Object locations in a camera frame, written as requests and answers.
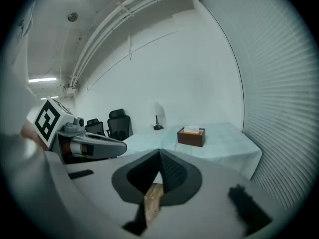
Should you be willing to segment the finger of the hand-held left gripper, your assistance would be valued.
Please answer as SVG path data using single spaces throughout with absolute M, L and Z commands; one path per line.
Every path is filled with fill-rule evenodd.
M 124 154 L 127 145 L 119 140 L 85 132 L 72 137 L 72 155 L 84 158 L 114 158 Z

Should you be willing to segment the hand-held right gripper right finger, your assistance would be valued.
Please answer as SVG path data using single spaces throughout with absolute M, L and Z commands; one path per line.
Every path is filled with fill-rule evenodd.
M 202 174 L 199 191 L 185 204 L 162 207 L 147 229 L 149 239 L 241 239 L 245 225 L 228 197 L 229 188 L 245 187 L 247 194 L 270 216 L 272 222 L 250 235 L 270 239 L 280 229 L 286 211 L 265 190 L 240 173 L 218 163 L 173 151 L 172 154 L 196 166 Z

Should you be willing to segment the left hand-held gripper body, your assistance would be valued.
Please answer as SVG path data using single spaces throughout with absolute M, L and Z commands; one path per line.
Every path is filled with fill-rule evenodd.
M 52 98 L 43 103 L 33 125 L 46 149 L 57 153 L 65 164 L 110 158 L 106 138 L 88 133 L 82 118 Z

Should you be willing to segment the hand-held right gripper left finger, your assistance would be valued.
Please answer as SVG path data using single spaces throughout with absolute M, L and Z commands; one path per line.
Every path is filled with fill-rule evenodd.
M 112 184 L 113 173 L 139 155 L 70 165 L 63 165 L 56 153 L 46 156 L 66 210 L 91 234 L 143 236 L 155 220 L 163 193 L 160 174 L 151 180 L 139 204 L 123 201 Z

